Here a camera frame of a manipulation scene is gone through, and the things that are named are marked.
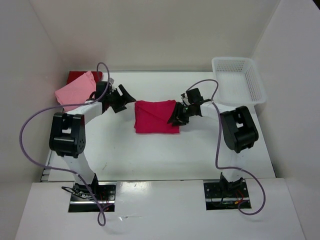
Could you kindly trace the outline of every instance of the white basket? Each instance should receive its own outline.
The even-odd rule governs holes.
[[[215,79],[219,82],[217,100],[230,105],[256,105],[267,100],[255,62],[244,57],[212,59]]]

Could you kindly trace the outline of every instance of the gray wall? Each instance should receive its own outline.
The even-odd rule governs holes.
[[[19,148],[19,131],[32,113],[55,104],[54,91],[65,69],[26,0],[0,1],[0,239],[14,239],[31,183],[40,168]],[[35,160],[46,162],[52,112],[35,119],[25,145]]]
[[[306,238],[320,239],[320,10],[313,1],[282,0],[253,59],[268,95],[257,110],[271,160]]]
[[[249,57],[279,0],[30,0],[65,62],[112,70],[211,70]]]

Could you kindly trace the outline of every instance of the red fabric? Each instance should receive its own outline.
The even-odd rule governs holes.
[[[136,101],[135,132],[137,134],[178,134],[179,126],[167,124],[175,109],[176,101]]]
[[[81,75],[85,74],[86,71],[70,71],[69,72],[69,76],[68,79],[66,80],[66,84],[68,85],[69,83],[73,82],[74,80],[76,80],[77,78],[79,78]],[[99,77],[97,75],[96,71],[92,72],[93,77],[94,77],[94,81],[97,83],[99,82],[99,78],[102,78],[102,72],[99,71]]]

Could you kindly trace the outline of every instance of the cable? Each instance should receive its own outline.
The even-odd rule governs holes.
[[[97,72],[99,81],[101,81],[101,78],[99,77],[99,66],[100,66],[100,65],[103,65],[103,66],[105,67],[105,69],[106,69],[106,71],[107,71],[107,74],[108,74],[108,80],[107,80],[106,87],[105,87],[103,93],[101,94],[101,96],[100,96],[99,98],[97,98],[96,100],[94,100],[94,101],[92,101],[92,102],[90,102],[90,103],[74,103],[74,104],[65,104],[65,105],[59,105],[59,106],[50,106],[50,107],[47,107],[47,108],[44,108],[44,109],[42,109],[42,110],[37,111],[36,113],[34,113],[33,115],[31,115],[31,116],[24,122],[24,124],[22,125],[21,130],[20,130],[20,133],[19,133],[19,144],[20,144],[20,148],[21,148],[22,153],[24,154],[24,156],[25,156],[30,162],[32,162],[33,164],[35,164],[35,165],[37,165],[37,166],[39,166],[39,167],[41,167],[41,168],[44,168],[44,169],[52,169],[52,170],[58,170],[58,171],[68,172],[68,173],[72,173],[72,174],[78,176],[78,177],[81,179],[81,181],[83,182],[83,184],[85,185],[86,189],[87,189],[87,190],[89,191],[89,193],[91,194],[93,200],[95,201],[96,205],[98,206],[98,208],[99,208],[99,210],[100,210],[100,212],[99,212],[99,214],[98,214],[98,217],[97,217],[97,221],[98,221],[98,224],[103,227],[103,226],[106,225],[106,216],[105,216],[105,212],[104,212],[104,209],[105,209],[106,207],[103,208],[103,207],[100,205],[100,203],[98,202],[98,200],[97,200],[95,194],[93,193],[91,187],[89,187],[89,185],[86,183],[86,181],[84,180],[84,178],[83,178],[79,173],[77,173],[76,171],[73,171],[73,170],[70,170],[70,169],[66,169],[66,168],[60,168],[60,167],[54,167],[54,166],[46,166],[46,165],[44,165],[44,164],[41,164],[41,163],[33,160],[33,159],[29,156],[29,154],[26,152],[25,146],[24,146],[24,144],[23,144],[23,133],[24,133],[24,130],[25,130],[27,124],[28,124],[35,116],[37,116],[37,115],[39,115],[39,114],[41,114],[41,113],[43,113],[43,112],[45,112],[45,111],[51,110],[51,109],[64,108],[64,107],[76,107],[76,106],[79,107],[79,106],[90,105],[90,104],[93,104],[93,103],[99,101],[99,100],[105,95],[105,93],[107,92],[108,87],[109,87],[109,85],[110,85],[110,72],[109,72],[109,68],[107,67],[107,65],[106,65],[105,63],[99,62],[99,63],[97,64],[97,66],[96,66],[96,72]],[[103,218],[103,222],[102,222],[102,223],[100,222],[100,215],[102,215],[102,218]]]
[[[210,98],[211,100],[211,103],[213,104],[215,110],[216,110],[216,113],[218,114],[218,122],[219,122],[219,133],[218,133],[218,143],[216,145],[216,152],[215,152],[215,168],[218,169],[218,170],[227,170],[227,169],[235,169],[235,170],[239,170],[239,171],[242,171],[242,172],[245,172],[246,174],[250,175],[257,183],[258,185],[260,186],[261,188],[261,191],[262,191],[262,194],[263,194],[263,202],[262,202],[262,205],[261,207],[255,211],[255,212],[245,212],[245,211],[242,211],[240,209],[240,206],[243,204],[243,203],[246,203],[248,202],[249,200],[243,200],[241,201],[239,204],[238,204],[238,210],[244,214],[244,215],[247,215],[247,216],[252,216],[252,215],[256,215],[258,213],[260,213],[262,211],[262,209],[265,207],[265,204],[266,204],[266,192],[265,192],[265,189],[264,187],[262,186],[262,184],[260,183],[260,181],[249,171],[247,170],[244,170],[240,167],[237,167],[237,166],[219,166],[218,165],[218,160],[219,160],[219,151],[220,151],[220,144],[221,144],[221,136],[222,136],[222,122],[221,122],[221,116],[220,116],[220,111],[219,111],[219,108],[217,107],[217,105],[214,103],[214,96],[218,90],[218,87],[219,87],[219,83],[214,80],[214,79],[205,79],[205,80],[201,80],[201,81],[198,81],[196,82],[195,84],[193,84],[191,87],[189,87],[187,89],[190,90],[191,88],[193,88],[195,85],[199,84],[199,83],[202,83],[202,82],[206,82],[206,81],[213,81],[216,83],[216,88],[212,94],[212,97]]]

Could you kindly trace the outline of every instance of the white table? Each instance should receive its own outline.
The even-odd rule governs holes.
[[[286,182],[261,179],[265,207],[255,216],[237,209],[206,210],[203,181],[118,182],[115,212],[107,212],[106,226],[97,212],[68,213],[71,182],[33,183],[16,240],[303,240],[304,235]],[[262,193],[247,180],[253,209]]]
[[[212,79],[211,72],[112,72],[115,85],[123,84],[137,100],[151,102],[176,100],[199,80]],[[204,98],[210,98],[214,82],[200,83]],[[136,134],[134,104],[115,114],[109,109],[86,127],[84,153],[100,181],[152,181],[218,179],[220,171],[214,160],[217,147],[218,122],[194,116],[180,127],[180,134]],[[259,140],[248,151],[241,152],[246,167],[258,178],[275,178],[265,140],[254,108],[250,109],[259,133]],[[232,152],[222,140],[219,165],[230,164]],[[50,166],[68,168],[55,153]],[[49,182],[73,181],[67,172],[51,170]]]

